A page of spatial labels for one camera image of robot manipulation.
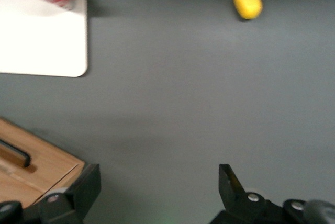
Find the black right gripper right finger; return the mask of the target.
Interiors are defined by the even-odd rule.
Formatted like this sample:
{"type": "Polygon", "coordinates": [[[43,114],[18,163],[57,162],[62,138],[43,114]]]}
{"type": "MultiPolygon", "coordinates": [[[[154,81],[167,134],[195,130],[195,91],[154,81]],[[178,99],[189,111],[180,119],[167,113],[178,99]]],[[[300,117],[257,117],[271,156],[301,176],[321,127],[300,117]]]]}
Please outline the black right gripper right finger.
{"type": "Polygon", "coordinates": [[[218,189],[225,209],[211,223],[288,223],[282,207],[246,192],[228,164],[219,165],[218,189]]]}

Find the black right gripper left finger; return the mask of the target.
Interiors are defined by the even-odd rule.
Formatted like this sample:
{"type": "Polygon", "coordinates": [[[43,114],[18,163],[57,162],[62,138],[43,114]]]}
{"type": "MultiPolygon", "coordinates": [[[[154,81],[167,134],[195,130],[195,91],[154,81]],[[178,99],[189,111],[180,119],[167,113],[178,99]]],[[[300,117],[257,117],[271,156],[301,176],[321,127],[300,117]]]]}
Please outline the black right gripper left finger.
{"type": "Polygon", "coordinates": [[[23,223],[83,223],[101,189],[100,165],[89,164],[65,191],[24,209],[23,223]]]}

